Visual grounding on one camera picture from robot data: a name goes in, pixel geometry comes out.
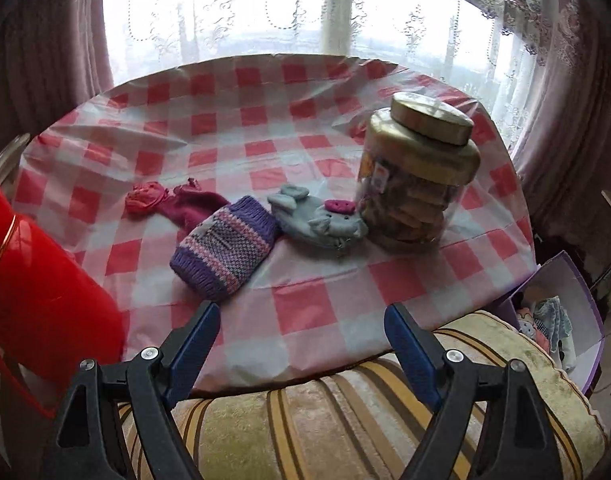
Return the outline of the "purple striped knitted pouch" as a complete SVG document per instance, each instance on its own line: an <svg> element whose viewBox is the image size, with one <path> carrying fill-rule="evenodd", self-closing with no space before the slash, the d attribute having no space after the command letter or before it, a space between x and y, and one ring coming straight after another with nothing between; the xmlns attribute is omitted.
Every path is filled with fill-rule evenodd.
<svg viewBox="0 0 611 480"><path fill-rule="evenodd" d="M194 292L215 302L230 298L270 254L278 222L258 200L225 205L186 235L170 268Z"/></svg>

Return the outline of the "grey sock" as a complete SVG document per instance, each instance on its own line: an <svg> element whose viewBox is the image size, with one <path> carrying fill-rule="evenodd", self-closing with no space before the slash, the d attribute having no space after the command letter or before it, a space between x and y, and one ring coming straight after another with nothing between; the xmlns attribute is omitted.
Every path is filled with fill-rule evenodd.
<svg viewBox="0 0 611 480"><path fill-rule="evenodd" d="M519 332L533 340L566 373L577 366L573 327L560 298L554 296L516 309Z"/></svg>

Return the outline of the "purple cardboard box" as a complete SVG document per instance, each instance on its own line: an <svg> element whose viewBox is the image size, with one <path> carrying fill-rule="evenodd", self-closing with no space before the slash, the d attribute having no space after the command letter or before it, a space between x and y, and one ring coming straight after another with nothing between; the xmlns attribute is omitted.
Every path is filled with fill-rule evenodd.
<svg viewBox="0 0 611 480"><path fill-rule="evenodd" d="M487 310L539 344L582 392L604 350L604 327L589 286L567 252L539 266Z"/></svg>

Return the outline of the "red plastic container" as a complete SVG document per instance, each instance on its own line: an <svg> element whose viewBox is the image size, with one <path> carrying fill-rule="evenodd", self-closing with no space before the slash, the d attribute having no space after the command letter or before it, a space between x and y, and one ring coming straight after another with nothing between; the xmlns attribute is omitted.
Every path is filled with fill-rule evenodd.
<svg viewBox="0 0 611 480"><path fill-rule="evenodd" d="M58 393L84 359L121 360L126 335L115 303L0 188L0 374L36 412L52 418L8 365L25 367Z"/></svg>

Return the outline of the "striped sofa cushion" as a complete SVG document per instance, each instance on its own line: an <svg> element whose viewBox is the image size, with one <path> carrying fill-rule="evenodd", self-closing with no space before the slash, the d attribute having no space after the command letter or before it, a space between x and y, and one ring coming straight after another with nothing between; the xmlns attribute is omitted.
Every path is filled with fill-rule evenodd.
<svg viewBox="0 0 611 480"><path fill-rule="evenodd" d="M589 475L606 451L607 431L543 350L482 311L435 336L475 363L525 362L548 405L563 475ZM172 416L206 479L397 479L431 419L393 353L283 389L182 401Z"/></svg>

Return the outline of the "red scrunchie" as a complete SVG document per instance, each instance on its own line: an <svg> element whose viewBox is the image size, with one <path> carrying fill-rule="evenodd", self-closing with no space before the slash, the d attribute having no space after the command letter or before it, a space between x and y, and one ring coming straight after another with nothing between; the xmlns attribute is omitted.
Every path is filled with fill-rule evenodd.
<svg viewBox="0 0 611 480"><path fill-rule="evenodd" d="M168 190L158 182L135 184L124 199L124 208L129 216L148 216L167 196Z"/></svg>

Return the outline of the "magenta knitted glove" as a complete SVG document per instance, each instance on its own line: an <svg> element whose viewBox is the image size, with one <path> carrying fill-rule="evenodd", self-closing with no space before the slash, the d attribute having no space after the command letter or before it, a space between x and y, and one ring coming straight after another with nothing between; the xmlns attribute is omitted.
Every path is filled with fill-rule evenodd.
<svg viewBox="0 0 611 480"><path fill-rule="evenodd" d="M173 188L161 200L156 211L188 234L229 203L222 195L204 191L194 178L189 178L186 183Z"/></svg>

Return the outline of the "glass jar gold lid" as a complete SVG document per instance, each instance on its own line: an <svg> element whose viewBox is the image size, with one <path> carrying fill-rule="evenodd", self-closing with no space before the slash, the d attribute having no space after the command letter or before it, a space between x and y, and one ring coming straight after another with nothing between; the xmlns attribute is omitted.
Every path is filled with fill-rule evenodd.
<svg viewBox="0 0 611 480"><path fill-rule="evenodd" d="M397 92L366 123L357 211L391 252L435 245L480 167L473 121L430 96Z"/></svg>

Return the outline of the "pink drape curtain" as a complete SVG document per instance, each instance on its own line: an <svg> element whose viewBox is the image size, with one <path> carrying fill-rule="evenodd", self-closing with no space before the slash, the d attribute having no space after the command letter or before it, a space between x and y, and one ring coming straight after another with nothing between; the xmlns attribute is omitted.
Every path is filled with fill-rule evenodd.
<svg viewBox="0 0 611 480"><path fill-rule="evenodd" d="M110 88L103 0L0 0L0 151Z"/></svg>

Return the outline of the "lace window curtain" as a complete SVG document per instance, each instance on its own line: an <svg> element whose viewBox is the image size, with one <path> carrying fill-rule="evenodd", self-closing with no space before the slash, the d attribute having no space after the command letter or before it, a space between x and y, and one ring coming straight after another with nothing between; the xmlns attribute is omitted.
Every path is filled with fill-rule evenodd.
<svg viewBox="0 0 611 480"><path fill-rule="evenodd" d="M115 82L257 53L380 58L479 100L509 148L552 23L544 0L103 0Z"/></svg>

